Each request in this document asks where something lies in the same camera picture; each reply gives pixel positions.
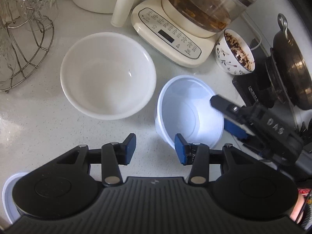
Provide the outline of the person's right hand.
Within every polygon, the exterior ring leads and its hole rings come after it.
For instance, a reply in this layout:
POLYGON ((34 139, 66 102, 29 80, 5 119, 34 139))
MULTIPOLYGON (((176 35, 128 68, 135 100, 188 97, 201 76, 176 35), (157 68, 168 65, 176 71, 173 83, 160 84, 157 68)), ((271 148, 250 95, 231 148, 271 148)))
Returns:
POLYGON ((304 218, 305 210, 307 208, 307 203, 305 200, 305 197, 302 194, 299 194, 296 205, 294 206, 293 211, 289 216, 289 218, 291 218, 291 220, 297 224, 301 224, 304 218))

